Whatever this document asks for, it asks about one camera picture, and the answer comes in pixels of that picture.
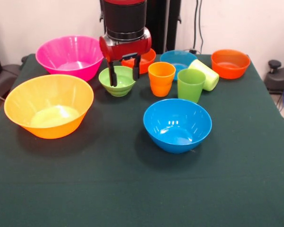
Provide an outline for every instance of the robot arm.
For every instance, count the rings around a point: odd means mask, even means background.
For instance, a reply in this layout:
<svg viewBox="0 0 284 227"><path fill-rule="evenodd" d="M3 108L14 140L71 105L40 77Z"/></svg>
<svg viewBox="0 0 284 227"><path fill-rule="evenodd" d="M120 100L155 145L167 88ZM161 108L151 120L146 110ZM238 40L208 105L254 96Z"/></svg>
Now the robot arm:
<svg viewBox="0 0 284 227"><path fill-rule="evenodd" d="M145 27L146 0L100 0L106 34L100 48L108 62L110 84L117 86L114 61L135 58L133 79L139 78L141 55L151 49L151 34Z"/></svg>

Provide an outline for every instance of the yellow bowl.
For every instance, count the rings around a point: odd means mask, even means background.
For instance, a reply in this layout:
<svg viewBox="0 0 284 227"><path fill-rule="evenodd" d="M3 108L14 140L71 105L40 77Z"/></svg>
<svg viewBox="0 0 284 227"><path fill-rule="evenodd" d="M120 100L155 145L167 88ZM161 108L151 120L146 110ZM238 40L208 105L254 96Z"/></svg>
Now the yellow bowl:
<svg viewBox="0 0 284 227"><path fill-rule="evenodd" d="M6 116L32 134L56 139L74 132L94 100L84 80L69 75L30 79L13 89L4 103Z"/></svg>

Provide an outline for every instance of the black cylinder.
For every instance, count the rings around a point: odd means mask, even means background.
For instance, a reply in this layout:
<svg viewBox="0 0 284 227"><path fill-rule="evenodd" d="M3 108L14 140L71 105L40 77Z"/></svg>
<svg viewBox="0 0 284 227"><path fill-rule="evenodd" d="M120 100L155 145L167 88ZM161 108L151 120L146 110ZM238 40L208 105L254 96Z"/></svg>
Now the black cylinder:
<svg viewBox="0 0 284 227"><path fill-rule="evenodd" d="M146 9L146 1L134 5L116 5L104 0L107 35L120 41L139 39L144 34Z"/></svg>

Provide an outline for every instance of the green cup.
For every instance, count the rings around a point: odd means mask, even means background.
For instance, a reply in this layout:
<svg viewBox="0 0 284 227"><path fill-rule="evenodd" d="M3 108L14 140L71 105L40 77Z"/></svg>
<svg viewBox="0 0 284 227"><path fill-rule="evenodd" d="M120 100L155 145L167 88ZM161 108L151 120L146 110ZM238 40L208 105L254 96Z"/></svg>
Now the green cup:
<svg viewBox="0 0 284 227"><path fill-rule="evenodd" d="M206 76L200 70L185 69L178 73L178 98L197 103L200 99Z"/></svg>

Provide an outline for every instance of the blue bowl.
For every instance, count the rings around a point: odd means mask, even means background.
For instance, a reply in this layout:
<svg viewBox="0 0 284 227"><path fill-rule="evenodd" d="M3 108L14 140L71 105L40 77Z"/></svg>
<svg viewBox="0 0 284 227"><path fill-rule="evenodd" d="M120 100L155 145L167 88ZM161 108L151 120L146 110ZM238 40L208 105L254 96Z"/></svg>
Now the blue bowl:
<svg viewBox="0 0 284 227"><path fill-rule="evenodd" d="M212 120L204 108L177 98L151 105L144 113L143 123L151 139L173 154L194 149L212 129Z"/></svg>
<svg viewBox="0 0 284 227"><path fill-rule="evenodd" d="M160 57L160 61L168 62L176 67L174 80L178 79L178 73L181 70L187 69L196 59L194 54L186 51L167 51Z"/></svg>

